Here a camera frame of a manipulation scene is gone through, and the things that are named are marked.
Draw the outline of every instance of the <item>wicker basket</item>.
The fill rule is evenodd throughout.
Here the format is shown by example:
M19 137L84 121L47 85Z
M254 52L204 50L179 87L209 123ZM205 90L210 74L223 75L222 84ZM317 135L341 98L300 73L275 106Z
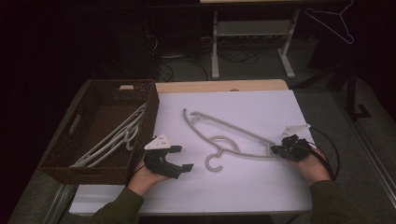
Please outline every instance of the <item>wicker basket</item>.
M144 103L133 151L123 144L94 167L69 167ZM142 156L137 149L152 138L159 103L153 80L93 80L38 170L63 184L127 183Z

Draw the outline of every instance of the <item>table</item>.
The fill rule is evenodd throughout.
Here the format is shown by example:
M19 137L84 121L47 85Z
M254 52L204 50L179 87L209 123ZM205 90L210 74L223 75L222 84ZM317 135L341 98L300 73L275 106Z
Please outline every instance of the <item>table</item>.
M183 107L189 111L203 109L217 118L233 120L238 126L246 125L246 129L260 132L280 144L277 135L288 124L304 124L294 95L287 90L283 80L158 83L157 87L160 109L154 134L165 133L171 144L183 146L179 154L167 156L169 162L180 165L192 162L194 168L178 180L165 181L153 189L145 197L141 216L275 214L310 210L307 183L298 170L280 158L257 160L223 155L213 161L215 165L223 165L223 170L218 173L207 171L203 161L215 149L192 132L181 117ZM245 113L248 118L241 119L245 110L249 111ZM204 130L211 136L212 128ZM254 149L255 154L262 151L256 142L250 145L237 134L227 136L242 143L239 145L242 151ZM300 136L312 141L309 131ZM69 212L89 216L113 201L122 188L79 186Z

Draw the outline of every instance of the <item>white tabletop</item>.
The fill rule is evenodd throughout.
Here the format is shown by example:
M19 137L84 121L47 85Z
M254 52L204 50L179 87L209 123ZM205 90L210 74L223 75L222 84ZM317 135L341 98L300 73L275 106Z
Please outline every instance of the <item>white tabletop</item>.
M311 209L308 185L299 171L280 158L252 159L224 153L205 168L205 158L217 149L198 136L183 119L183 109L200 111L231 122L280 144L286 126L305 124L292 91L220 91L160 93L154 134L165 133L180 153L166 159L176 165L194 163L179 179L166 180L152 189L140 209L141 215L273 214ZM205 120L196 126L207 136L227 135L244 152L267 153L251 138ZM309 131L298 133L313 141ZM90 215L112 202L123 186L79 186L70 213Z

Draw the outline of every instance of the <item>sleeve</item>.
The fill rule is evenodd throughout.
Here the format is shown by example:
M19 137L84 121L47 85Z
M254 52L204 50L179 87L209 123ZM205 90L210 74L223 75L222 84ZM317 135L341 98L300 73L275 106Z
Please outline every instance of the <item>sleeve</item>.
M368 223L361 211L344 199L333 181L319 181L311 185L309 190L312 196L312 224Z
M137 212L144 199L131 191L123 189L117 199L99 209L90 219L90 223L137 223Z

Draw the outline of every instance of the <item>woven storage basket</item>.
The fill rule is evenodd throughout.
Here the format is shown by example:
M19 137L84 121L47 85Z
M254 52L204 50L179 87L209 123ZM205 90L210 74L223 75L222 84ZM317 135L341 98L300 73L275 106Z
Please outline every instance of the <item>woven storage basket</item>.
M122 144L94 167L69 167L144 103L134 150ZM153 80L93 80L38 170L63 184L126 184L142 157L138 149L152 138L159 103Z

